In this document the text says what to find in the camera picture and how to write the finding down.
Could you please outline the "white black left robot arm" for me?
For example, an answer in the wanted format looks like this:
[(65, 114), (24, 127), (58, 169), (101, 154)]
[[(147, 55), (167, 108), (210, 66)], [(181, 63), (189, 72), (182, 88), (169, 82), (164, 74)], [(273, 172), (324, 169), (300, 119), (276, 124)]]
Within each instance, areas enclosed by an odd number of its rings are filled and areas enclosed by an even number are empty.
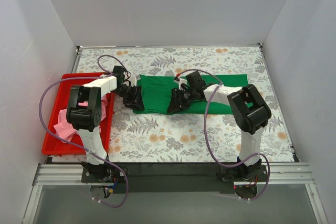
[(86, 163), (96, 165), (93, 175), (100, 182), (108, 181), (112, 175), (111, 168), (104, 164), (108, 155), (98, 129), (102, 120), (102, 97), (112, 92), (122, 98), (126, 108), (143, 111), (141, 87), (137, 85), (139, 79), (139, 76), (127, 74), (124, 67), (115, 66), (113, 73), (102, 74), (89, 83), (70, 89), (66, 119), (82, 140)]

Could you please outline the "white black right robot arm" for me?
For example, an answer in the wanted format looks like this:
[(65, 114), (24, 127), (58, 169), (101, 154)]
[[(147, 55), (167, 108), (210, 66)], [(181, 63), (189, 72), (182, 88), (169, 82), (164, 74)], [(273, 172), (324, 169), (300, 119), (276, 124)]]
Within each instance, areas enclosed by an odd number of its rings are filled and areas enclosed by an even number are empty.
[(177, 88), (172, 89), (168, 113), (187, 110), (194, 102), (206, 102), (208, 111), (212, 103), (231, 108), (234, 120), (241, 130), (240, 152), (237, 162), (220, 163), (225, 178), (248, 181), (257, 177), (261, 169), (261, 137), (271, 118), (271, 110), (253, 84), (244, 87), (227, 87), (223, 83), (207, 84), (198, 71), (181, 78), (176, 75)]

